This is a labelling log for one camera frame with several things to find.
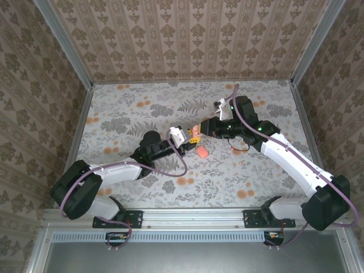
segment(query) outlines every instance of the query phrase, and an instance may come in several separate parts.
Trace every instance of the cable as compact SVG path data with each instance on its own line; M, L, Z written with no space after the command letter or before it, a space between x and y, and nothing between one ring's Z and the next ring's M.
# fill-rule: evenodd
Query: cable
M121 222L121 221L113 221L113 220L107 220L107 219L105 219L105 218L103 218L103 217L99 217L99 216L96 216L97 218L99 218L101 221L103 221L103 222L107 222L107 223L110 223L110 224L119 224L119 225L123 225L123 226L125 226L125 227L127 227L128 228L128 236L126 237L126 239L125 239L125 241L121 244L121 245L119 245L119 246L117 246L117 247L113 247L113 246L111 246L110 245L110 239L111 238L113 238L113 237L115 237L115 236L117 236L116 234L113 234L113 235L110 235L108 238L107 238L107 241L106 241L106 244L107 244L107 246L109 247L109 250L110 249L116 249L116 250L118 250L118 248L121 248L121 247L123 247L126 243L127 243L127 241L129 241L129 239L130 239L130 237L131 237L131 234L132 234L132 229L131 229L131 226L129 225L129 224L127 224L127 223L124 223L124 222Z
M239 149L235 149L235 148L233 147L233 145L231 145L231 144L230 144L230 146L232 147L232 149L234 149L234 150L236 150L236 151L239 151L239 152L248 152L248 150L250 149L250 145L248 145L248 149L246 149L246 150L239 150Z
M284 236L284 222L283 222L283 220L281 221L282 222L282 229L280 230L280 232L283 234L283 236Z
M155 168L152 168L152 167L149 167L147 165L144 165L144 164L140 164L138 162L129 162L129 161L120 161L120 162L114 162L114 163L109 163L109 164L105 164L105 165L102 165L102 166L99 166L99 167L96 167L96 168L93 168L93 169L90 169L89 171L85 172L83 175L80 176L80 178L78 178L75 183L73 183L73 185L70 187L70 189L68 190L68 192L65 194L63 200L62 200L62 203L60 205L60 210L61 210L61 216L63 218L67 218L67 215L64 214L63 210L64 210L64 205L66 204L68 198L70 197L71 193L74 191L74 189L77 187L77 185L82 182L88 175L90 175L91 173L93 172L96 172L96 171L99 171L101 169L106 169L106 168L110 168L110 167L116 167L116 166L123 166L123 165L134 165L134 166L140 166L142 168L146 168L146 169L150 169L151 171L154 171L154 172L157 172L157 173L160 173L161 175L166 175L166 176L170 176L170 177L181 177L181 176L184 176L186 173L187 173L187 164L186 162L183 160L182 156L179 154L178 150L176 149L176 147L172 144L171 140L169 139L170 138L170 131L171 130L168 130L167 133L166 133L166 138L167 138L167 142L168 144L171 146L172 150L176 153L177 157L181 160L183 166L184 166L184 172L181 173L180 175L172 175L170 173L166 173L166 172L163 172L163 171L160 171L158 169L155 169Z
M268 242L268 243L270 243L272 246L275 246L277 249L279 249L279 248L281 248L281 247L285 247L285 246L289 246L291 243L293 243L294 241L296 241L297 240L297 238L302 234L302 232L307 228L307 226L308 226L308 223L306 223L303 227L302 227L302 229L296 234L296 236L292 239L292 240L290 240L289 242L287 242L287 243L284 243L284 244L282 244L282 245L280 245L280 246L277 246L275 243L273 243L272 241L270 241L270 240L267 240L266 239L266 242Z
M233 104L235 109L237 109L237 102L236 102L236 94L237 91L239 89L239 84L236 84L235 88L234 88L234 92L232 94L233 97ZM336 226L340 226L342 228L352 228L353 226L356 226L358 221L359 221L359 213L356 209L356 207L354 206L354 204L350 201L350 199L348 199L346 197L345 194L343 194L334 184L332 184L332 182L330 180L328 180L325 176L323 176L318 170L316 170L315 168L313 168L308 162L306 162L305 159L303 159L296 151L294 151L289 145L284 144L283 142L271 138L268 135L262 134L261 132L257 131L256 129L252 128L244 119L243 117L240 115L239 111L235 111L238 118L240 119L240 121L252 132L256 133L257 135L260 135L263 138L269 139L279 145L281 145L283 148L285 148L287 151L290 151L291 153L293 153L306 167L308 167L314 174L317 175L317 177L321 178L324 182L326 182L335 192L337 192L338 195L340 195L345 202L347 202L347 204L350 206L350 208L353 210L354 212L354 221L350 224L339 224L339 223L333 223L333 225Z
M230 96L228 96L227 98L225 98L225 101L228 101L229 99L231 99L233 97L233 94L231 94Z

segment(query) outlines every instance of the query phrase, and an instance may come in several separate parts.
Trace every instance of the floral tablecloth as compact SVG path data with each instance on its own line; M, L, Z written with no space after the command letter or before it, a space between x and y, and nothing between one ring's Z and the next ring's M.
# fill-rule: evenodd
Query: floral tablecloth
M216 115L212 103L231 94L236 83L95 85L78 159L89 164L120 161L134 152L146 131L156 130L165 139L171 126L191 128ZM239 94L253 101L259 119L273 122L311 158L288 81L239 84ZM230 142L237 149L246 148L242 139ZM201 159L194 150L188 152L184 177L151 173L141 180L102 188L98 195L112 195L127 208L260 206L275 195L304 195L282 168L254 148L234 151L226 140L207 136L199 145L205 146L209 156ZM159 160L156 166L170 173L183 172L175 155Z

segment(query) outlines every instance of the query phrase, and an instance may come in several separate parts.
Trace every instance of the floral wallpaper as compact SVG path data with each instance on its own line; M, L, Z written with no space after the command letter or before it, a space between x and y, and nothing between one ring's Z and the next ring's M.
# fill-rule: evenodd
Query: floral wallpaper
M0 1L0 272L22 272L85 89L33 1Z
M95 85L78 159L102 164L125 159L139 147L144 133L166 138L171 126L192 128L216 115L212 103L227 97L236 82ZM253 101L261 120L281 128L291 143L311 158L288 81L242 81L240 94ZM231 140L239 150L241 138ZM260 206L276 195L304 196L280 166L254 148L231 150L226 140L202 137L209 156L187 152L188 173L171 178L151 173L136 181L101 188L98 195L117 198L127 208ZM181 173L176 156L156 162L165 172Z
M96 83L289 78L328 0L49 0Z
M364 216L363 1L345 2L299 90L325 168L350 180ZM355 230L362 250L363 227Z

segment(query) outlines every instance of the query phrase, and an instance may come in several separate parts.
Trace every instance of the orange block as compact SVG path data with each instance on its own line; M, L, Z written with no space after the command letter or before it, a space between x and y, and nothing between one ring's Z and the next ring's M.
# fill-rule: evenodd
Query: orange block
M196 148L196 153L200 158L205 158L209 155L209 152L206 150L204 146L198 146Z

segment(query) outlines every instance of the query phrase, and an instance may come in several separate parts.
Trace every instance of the purple cable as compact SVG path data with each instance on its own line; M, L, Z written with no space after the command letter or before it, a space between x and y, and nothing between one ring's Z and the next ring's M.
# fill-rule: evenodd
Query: purple cable
M236 94L237 94L237 91L239 89L239 84L236 84L235 88L234 88L234 92L233 92L233 104L234 104L234 107L235 109L237 109L237 102L236 102ZM244 119L243 117L240 115L239 111L235 111L237 116L239 117L240 121L252 132L256 133L257 135L260 135L261 137L264 137L266 139L269 139L279 145L281 145L283 148L285 148L287 151L290 151L291 153L293 153L303 164L305 164L305 166L307 166L314 174L317 175L317 177L320 177L321 179L323 179L331 188L333 188L334 191L337 192L337 194L339 194L344 200L345 202L347 202L347 204L350 206L350 208L353 210L354 212L354 221L350 224L339 224L339 223L333 223L333 225L336 225L336 226L340 226L342 228L352 228L353 226L356 226L358 221L359 221L359 213L356 209L356 207L354 206L354 204L350 201L350 199L348 199L346 197L345 194L343 194L337 187L335 187L334 184L331 183L330 180L328 180L326 177L324 177L323 175L321 175L321 173L316 170L315 168L313 168L310 164L308 164L306 162L306 160L304 160L296 151L294 151L293 149L290 148L289 145L286 145L285 143L277 140L277 139L274 139L274 138L271 138L270 136L268 135L265 135L265 134L262 134L261 132L257 131L256 129L252 128Z
M107 220L107 219L105 219L103 217L99 217L99 216L97 216L97 218L99 218L103 222L107 222L107 223L110 223L110 224L119 224L119 225L126 226L128 228L128 235L127 235L125 241L121 245L119 245L118 248L123 247L127 243L127 241L129 241L129 239L131 237L131 233L133 232L132 229L131 229L131 226L129 224L124 223L124 222L120 222L120 221ZM106 244L107 244L108 247L114 248L114 249L116 248L116 247L113 247L113 246L110 245L110 239L115 237L115 236L117 236L117 235L111 235L111 236L109 236L107 238Z
M289 242L287 242L287 243L284 243L284 244L282 244L282 245L280 245L280 246L277 246L275 243L273 243L272 241L269 241L269 240L267 240L266 239L266 242L268 242L268 243L270 243L272 246L275 246L275 247L277 247L277 249L278 248L281 248L281 247L285 247L285 246L289 246L291 243L293 243L294 241L296 241L297 240L297 238L302 234L302 232L307 228L307 226L308 226L308 223L306 223L304 226L303 226L303 228L296 234L296 236L292 239L292 240L290 240Z
M140 166L140 167L143 167L143 168L146 168L146 169L150 169L151 171L154 171L154 172L157 172L157 173L160 173L161 175L166 175L166 176L170 176L170 177L181 177L181 176L184 176L186 173L187 173L187 164L186 162L183 160L182 156L179 154L178 150L176 149L176 147L172 144L172 142L170 141L169 137L170 137L170 134L169 134L170 130L167 131L166 133L166 137L167 137L167 142L168 144L171 146L172 150L175 152L175 154L177 155L177 157L182 161L182 164L184 166L184 172L181 173L180 175L172 175L170 173L166 173L166 172L163 172L163 171L160 171L158 169L155 169L155 168L151 168L147 165L144 165L144 164L140 164L138 162L129 162L129 161L120 161L120 162L115 162L115 163L110 163L110 164L105 164L103 166L100 166L100 167L96 167L96 168L93 168L93 169L90 169L89 171L85 172L83 175L80 176L80 178L78 178L76 180L76 182L70 187L70 189L68 190L68 192L66 193L66 195L64 196L63 200L62 200L62 203L60 205L60 210L61 210L61 216L63 218L67 218L67 215L64 214L63 212L63 209L64 209L64 205L66 204L68 198L70 197L71 193L74 191L74 189L77 187L77 185L82 182L88 175L90 175L91 173L93 172L96 172L96 171L99 171L101 169L106 169L106 168L110 168L110 167L116 167L116 166L123 166L123 165L134 165L134 166Z
M231 94L230 96L228 96L227 98L224 98L225 101L228 101L229 99L231 99L233 97L233 94Z

